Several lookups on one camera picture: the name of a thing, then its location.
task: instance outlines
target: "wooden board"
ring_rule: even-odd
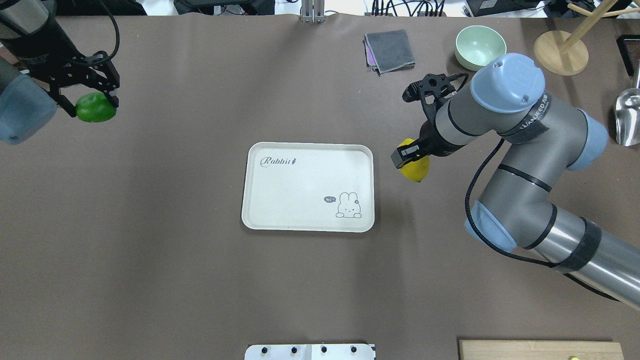
[[[624,360],[608,341],[460,340],[461,360]]]

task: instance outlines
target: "blue joint cap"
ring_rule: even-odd
[[[509,53],[481,68],[471,79],[471,95],[484,108],[511,114],[528,110],[545,91],[545,76],[532,59]]]
[[[474,223],[478,230],[480,230],[480,233],[498,248],[506,252],[512,252],[513,249],[518,246],[507,229],[502,226],[498,219],[495,218],[482,202],[476,201],[476,204],[471,209],[471,218],[474,219]],[[484,243],[480,240],[480,237],[478,237],[473,228],[471,228],[469,220],[465,220],[465,229],[471,236]]]
[[[604,125],[590,117],[584,110],[578,110],[584,114],[584,118],[587,120],[587,140],[584,142],[580,156],[566,168],[567,170],[582,170],[588,167],[602,155],[607,147],[607,142],[609,142],[609,135]]]

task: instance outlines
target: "gray cloth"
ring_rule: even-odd
[[[364,38],[371,49],[380,74],[415,65],[409,37],[405,30],[369,33]]]

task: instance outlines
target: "brown table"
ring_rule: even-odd
[[[113,46],[108,19],[60,22],[84,53]],[[248,344],[322,341],[375,343],[379,359],[456,359],[461,338],[613,340],[640,358],[638,312],[494,254],[463,229],[464,192],[495,134],[432,159],[420,184],[389,159],[425,120],[402,101],[404,88],[462,70],[460,29],[491,26],[509,51],[532,56],[539,34],[577,21],[118,23],[117,117],[85,124],[59,111],[26,143],[0,145],[3,359],[242,359]],[[367,72],[364,34],[401,28],[416,67]],[[584,37],[587,69],[546,72],[548,90],[611,122],[615,98],[632,86],[615,43],[623,33],[640,33],[640,22],[601,20]],[[374,227],[247,229],[246,155],[259,141],[368,146]],[[639,149],[611,140],[591,167],[563,176],[551,201],[640,246],[639,169]]]

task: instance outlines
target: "yellow fruit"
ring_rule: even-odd
[[[413,139],[405,139],[398,146],[408,145],[413,142]],[[429,156],[425,156],[420,160],[412,161],[400,168],[400,173],[407,179],[419,183],[427,176],[429,172]]]

